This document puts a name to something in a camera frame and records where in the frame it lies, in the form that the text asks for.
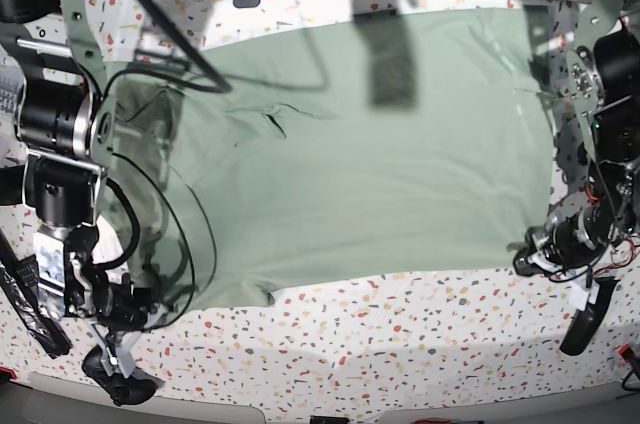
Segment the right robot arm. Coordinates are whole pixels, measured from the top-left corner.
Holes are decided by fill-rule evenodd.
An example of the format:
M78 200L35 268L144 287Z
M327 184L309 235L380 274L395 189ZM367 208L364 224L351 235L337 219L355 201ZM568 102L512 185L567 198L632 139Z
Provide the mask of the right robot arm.
M34 235L36 296L53 320L86 323L97 348L85 373L105 384L147 387L131 350L166 314L127 278L112 282L125 257L92 253L109 177L115 104L85 0L1 0L1 47L22 77L9 99L14 132L27 150L23 203L40 219Z

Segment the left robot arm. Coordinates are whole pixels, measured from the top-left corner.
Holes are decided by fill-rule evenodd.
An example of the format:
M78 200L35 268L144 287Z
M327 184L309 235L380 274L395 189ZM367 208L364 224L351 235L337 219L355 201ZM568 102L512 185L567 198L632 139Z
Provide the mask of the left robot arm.
M627 0L592 0L580 13L567 56L569 96L588 165L589 204L552 212L529 229L513 266L571 286L580 318L606 311L611 285L597 278L607 249L639 231L639 31L626 22Z

